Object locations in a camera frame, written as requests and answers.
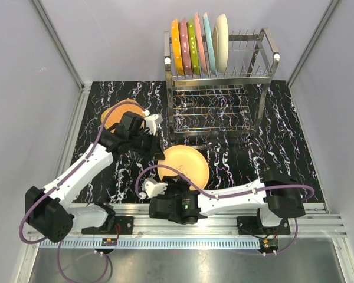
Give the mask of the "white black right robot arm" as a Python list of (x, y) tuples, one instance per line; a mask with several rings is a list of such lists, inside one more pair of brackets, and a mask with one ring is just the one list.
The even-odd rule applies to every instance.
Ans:
[(150, 198), (150, 218), (181, 225), (230, 210), (255, 209), (256, 229), (269, 234), (283, 219), (306, 214), (297, 180), (273, 170), (244, 185), (206, 192), (190, 190), (190, 183), (180, 177), (165, 177), (163, 182), (147, 178), (142, 188)]

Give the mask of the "orange dotted scalloped plate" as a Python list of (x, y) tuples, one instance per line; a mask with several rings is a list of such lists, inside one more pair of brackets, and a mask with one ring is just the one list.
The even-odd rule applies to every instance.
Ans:
[(183, 69), (183, 62), (181, 56), (181, 43), (179, 40), (179, 25), (177, 18), (174, 19), (171, 23), (171, 39), (176, 71), (179, 75), (184, 76), (185, 72)]

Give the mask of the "beige pink leaf plate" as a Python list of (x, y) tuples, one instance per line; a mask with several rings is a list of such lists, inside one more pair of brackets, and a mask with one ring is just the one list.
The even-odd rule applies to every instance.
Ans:
[(201, 24), (200, 24), (198, 13), (194, 15), (194, 26), (195, 26), (196, 41), (197, 41), (199, 60), (201, 66), (201, 73), (208, 75), (207, 61), (205, 58), (204, 43), (202, 39)]

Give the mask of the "pink dotted scalloped plate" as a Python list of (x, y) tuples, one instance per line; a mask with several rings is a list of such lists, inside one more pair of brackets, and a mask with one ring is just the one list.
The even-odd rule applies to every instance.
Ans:
[(189, 40), (188, 40), (188, 29), (187, 21), (184, 18), (179, 23), (179, 38), (181, 43), (181, 54), (182, 62), (185, 71), (185, 75), (192, 75), (191, 58), (189, 53)]

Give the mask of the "yellow-orange round plate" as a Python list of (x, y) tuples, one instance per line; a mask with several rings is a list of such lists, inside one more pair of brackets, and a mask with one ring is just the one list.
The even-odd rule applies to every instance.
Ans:
[(209, 165), (197, 149), (175, 145), (166, 149), (163, 154), (165, 160), (159, 160), (158, 165), (169, 166), (184, 174), (200, 189), (206, 188), (210, 177)]

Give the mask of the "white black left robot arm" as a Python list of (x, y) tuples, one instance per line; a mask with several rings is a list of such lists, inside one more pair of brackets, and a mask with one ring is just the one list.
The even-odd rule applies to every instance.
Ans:
[(62, 241), (71, 231), (112, 232), (116, 213), (110, 205), (94, 203), (74, 208), (71, 204), (95, 176), (128, 152), (144, 159), (163, 160), (158, 137), (162, 120), (160, 114), (141, 116), (128, 111), (119, 123), (101, 128), (95, 142), (61, 176), (41, 189), (28, 189), (20, 225), (29, 224), (53, 243)]

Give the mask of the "beige blue leaf plate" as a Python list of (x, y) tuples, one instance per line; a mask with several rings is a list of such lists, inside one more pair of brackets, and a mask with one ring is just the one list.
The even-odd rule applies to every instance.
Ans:
[(215, 54), (214, 54), (214, 47), (212, 43), (212, 35), (211, 35), (211, 26), (208, 19), (208, 14), (204, 13), (202, 16), (203, 23), (204, 23), (204, 31), (205, 31), (205, 38), (206, 38), (206, 47), (208, 52), (208, 61), (209, 61), (209, 73), (212, 75), (217, 74), (216, 64), (215, 64)]

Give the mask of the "yellow-green dotted scalloped plate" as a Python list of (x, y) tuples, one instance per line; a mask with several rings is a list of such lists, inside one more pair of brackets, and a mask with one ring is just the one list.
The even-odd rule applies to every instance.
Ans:
[(195, 75), (200, 75), (194, 20), (191, 18), (186, 26), (188, 28), (189, 53), (191, 59), (192, 72)]

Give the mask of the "cream white round plate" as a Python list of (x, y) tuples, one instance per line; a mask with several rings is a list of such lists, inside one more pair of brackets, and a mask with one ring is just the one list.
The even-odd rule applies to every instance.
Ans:
[(215, 68), (219, 73), (223, 74), (227, 69), (229, 54), (229, 30), (227, 16), (225, 14), (221, 14), (215, 20), (212, 43), (215, 56)]

